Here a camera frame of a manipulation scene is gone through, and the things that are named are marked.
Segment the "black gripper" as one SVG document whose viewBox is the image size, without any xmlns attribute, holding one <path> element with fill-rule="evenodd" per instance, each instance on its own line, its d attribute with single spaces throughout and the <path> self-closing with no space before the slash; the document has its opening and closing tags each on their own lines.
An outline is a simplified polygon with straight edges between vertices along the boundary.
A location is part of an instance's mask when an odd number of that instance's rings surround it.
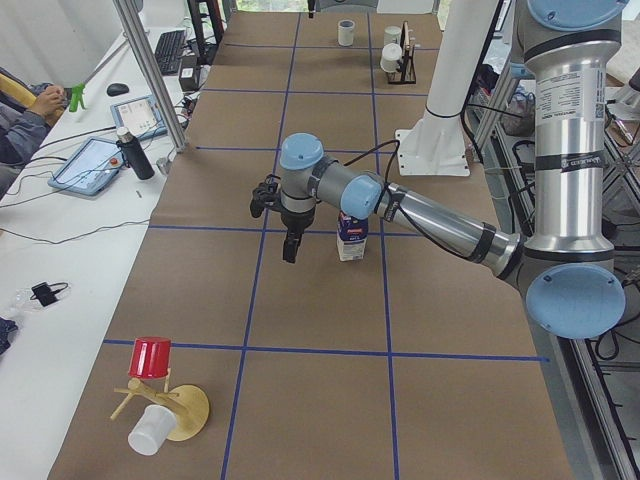
<svg viewBox="0 0 640 480">
<path fill-rule="evenodd" d="M 280 216 L 282 223 L 287 228 L 283 244 L 283 260 L 295 264 L 302 236 L 314 221 L 314 209 L 296 212 L 281 206 Z"/>
</svg>

